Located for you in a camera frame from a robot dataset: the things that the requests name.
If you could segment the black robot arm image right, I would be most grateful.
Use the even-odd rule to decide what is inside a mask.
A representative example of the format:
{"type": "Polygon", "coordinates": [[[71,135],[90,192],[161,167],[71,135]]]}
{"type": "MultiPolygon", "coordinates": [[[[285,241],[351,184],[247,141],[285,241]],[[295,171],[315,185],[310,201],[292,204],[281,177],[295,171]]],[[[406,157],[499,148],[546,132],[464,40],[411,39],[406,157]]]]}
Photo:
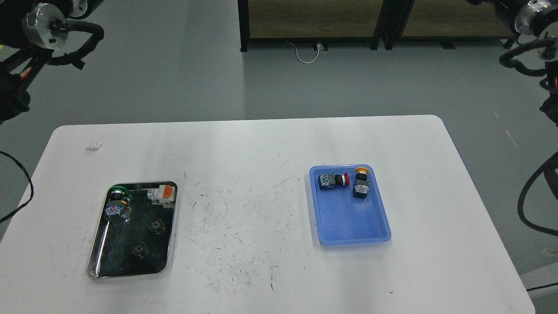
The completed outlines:
{"type": "Polygon", "coordinates": [[[497,18],[514,33],[532,35],[534,40],[518,44],[500,56],[499,63],[528,77],[541,77],[539,85],[549,93],[540,106],[554,124],[558,123],[557,23],[558,3],[555,0],[487,0],[494,6],[497,18]],[[537,51],[544,62],[541,69],[530,69],[516,58],[525,52],[537,51]]]}

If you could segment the black robot arm image left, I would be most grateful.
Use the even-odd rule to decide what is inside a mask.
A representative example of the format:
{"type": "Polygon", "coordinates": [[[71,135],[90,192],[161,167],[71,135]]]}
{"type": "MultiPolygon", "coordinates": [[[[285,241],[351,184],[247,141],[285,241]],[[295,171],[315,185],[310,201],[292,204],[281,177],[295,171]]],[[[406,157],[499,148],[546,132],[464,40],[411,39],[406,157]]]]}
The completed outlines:
{"type": "Polygon", "coordinates": [[[104,38],[99,24],[86,22],[101,0],[3,0],[0,8],[0,41],[15,52],[0,65],[0,120],[29,111],[27,89],[44,66],[72,65],[82,69],[83,59],[104,38]],[[90,34],[76,51],[54,56],[70,32],[90,34]]]}

